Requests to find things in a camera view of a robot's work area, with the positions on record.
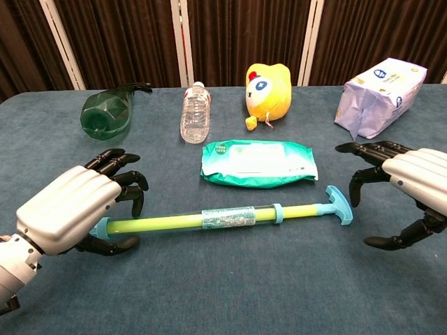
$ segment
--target table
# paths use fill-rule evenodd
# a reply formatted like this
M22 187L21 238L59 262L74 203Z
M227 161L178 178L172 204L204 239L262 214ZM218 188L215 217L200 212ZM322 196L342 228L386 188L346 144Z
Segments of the table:
M269 190L200 178L202 145L179 135L184 90L136 92L130 132L98 141L79 122L96 91L25 93L0 105L0 232L15 231L15 210L67 169L105 149L141 156L122 171L148 181L143 216L202 209L327 202L334 185L348 195L352 174L368 168L334 147L350 142L333 123L342 87L294 87L289 113L249 133L244 87L213 87L210 134L218 140L294 141L311 147L319 180ZM374 140L447 151L447 85L426 84L413 107ZM111 217L129 217L121 202ZM388 183L368 184L350 226L336 216L280 226L142 234L135 250L111 258L70 251L44 257L0 317L2 334L445 334L445 234L386 252L362 240L391 236L423 217Z

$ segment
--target plastic water bottle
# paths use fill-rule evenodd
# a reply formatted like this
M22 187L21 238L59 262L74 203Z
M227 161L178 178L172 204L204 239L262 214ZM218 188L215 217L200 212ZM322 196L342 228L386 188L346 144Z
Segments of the plastic water bottle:
M202 82L195 82L184 94L180 134L188 143L205 141L210 130L210 93Z

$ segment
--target robotic hand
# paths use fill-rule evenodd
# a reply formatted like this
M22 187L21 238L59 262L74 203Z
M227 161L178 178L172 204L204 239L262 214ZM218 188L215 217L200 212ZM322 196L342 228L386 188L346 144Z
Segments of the robotic hand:
M117 202L133 200L132 216L141 214L143 191L149 188L146 178L136 171L114 175L139 159L123 149L104 151L63 173L17 210L17 232L0 236L0 315L20 307L15 293L36 275L44 254L76 248L116 255L139 242L129 237L112 243L89 234Z
M364 242L383 250L397 250L412 246L434 232L447 227L447 154L433 149L414 151L393 142L341 144L335 149L360 156L374 165L357 171L349 184L349 196L353 207L360 203L360 189L365 183L389 181L416 201L416 206L425 212L401 231L399 236L389 238L368 237Z

